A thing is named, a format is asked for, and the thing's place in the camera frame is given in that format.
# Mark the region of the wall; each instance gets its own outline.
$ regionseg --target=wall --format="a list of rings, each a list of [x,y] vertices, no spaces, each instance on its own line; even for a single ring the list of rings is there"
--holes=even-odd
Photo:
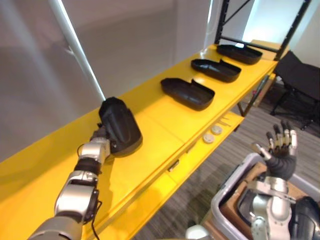
[[[303,63],[320,68],[320,5],[292,51]]]
[[[47,1],[0,1],[0,36],[1,162],[100,100]]]
[[[106,96],[118,96],[203,48],[210,0],[65,0]]]
[[[282,43],[303,0],[255,0],[243,40]]]
[[[255,0],[242,40],[281,44],[303,0]],[[312,0],[293,34],[289,47],[307,64],[320,65],[320,0]]]

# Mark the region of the yellow shelving unit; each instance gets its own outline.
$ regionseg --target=yellow shelving unit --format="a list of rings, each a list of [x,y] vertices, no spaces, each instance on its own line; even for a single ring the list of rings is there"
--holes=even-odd
[[[190,62],[196,58],[223,58],[242,71],[236,81],[224,83],[193,70]],[[243,118],[228,111],[275,65],[265,59],[242,64],[219,55],[212,45],[120,96],[134,114],[143,144],[129,156],[107,159],[102,167],[98,189],[103,204],[95,221],[101,239],[132,237],[240,124]],[[213,102],[195,111],[174,101],[161,90],[160,81],[168,77],[194,79],[213,89]],[[228,116],[231,127],[222,126],[223,134],[213,144],[201,142],[222,116]],[[89,140],[98,122],[95,109],[0,163],[0,212],[6,216],[0,220],[0,239],[24,240],[53,216],[55,200],[77,163],[76,149]],[[83,239],[92,238],[89,224],[83,228]]]

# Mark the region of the metal bracket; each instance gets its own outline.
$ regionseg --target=metal bracket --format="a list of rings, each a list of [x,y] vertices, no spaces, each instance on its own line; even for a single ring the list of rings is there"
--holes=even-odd
[[[262,181],[251,181],[247,185],[248,189],[251,189],[253,192],[257,194],[265,194],[269,196],[275,196],[284,200],[289,201],[292,204],[296,203],[296,199],[294,197],[289,196],[288,194],[285,194],[280,191],[275,191],[271,189],[270,184]]]

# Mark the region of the small round disc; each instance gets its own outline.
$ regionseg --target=small round disc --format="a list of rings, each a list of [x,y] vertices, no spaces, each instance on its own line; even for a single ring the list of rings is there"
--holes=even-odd
[[[212,128],[211,128],[211,132],[214,134],[214,135],[220,135],[222,133],[222,127],[218,126],[218,125],[214,125]]]
[[[206,133],[203,135],[203,141],[206,144],[212,144],[215,141],[215,136],[213,136],[211,133]]]

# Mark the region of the robot finger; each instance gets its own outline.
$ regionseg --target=robot finger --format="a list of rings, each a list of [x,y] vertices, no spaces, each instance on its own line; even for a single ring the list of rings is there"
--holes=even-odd
[[[269,152],[272,153],[275,150],[275,139],[271,132],[266,133],[266,137],[268,138],[269,142]]]
[[[282,146],[284,148],[287,148],[290,144],[290,130],[289,130],[289,126],[287,123],[285,121],[281,120],[281,126],[283,129],[283,136],[284,136],[284,141],[283,141]]]
[[[284,144],[284,138],[283,138],[283,134],[280,132],[280,128],[277,124],[273,125],[273,129],[274,129],[275,137],[276,137],[275,150],[278,151],[282,147],[282,145]]]
[[[297,147],[298,147],[298,136],[297,132],[294,129],[291,129],[290,132],[290,144],[289,144],[289,155],[296,156],[297,155]]]
[[[272,158],[272,155],[256,142],[251,144],[251,149],[260,154],[260,156],[263,157],[265,161],[268,161]]]

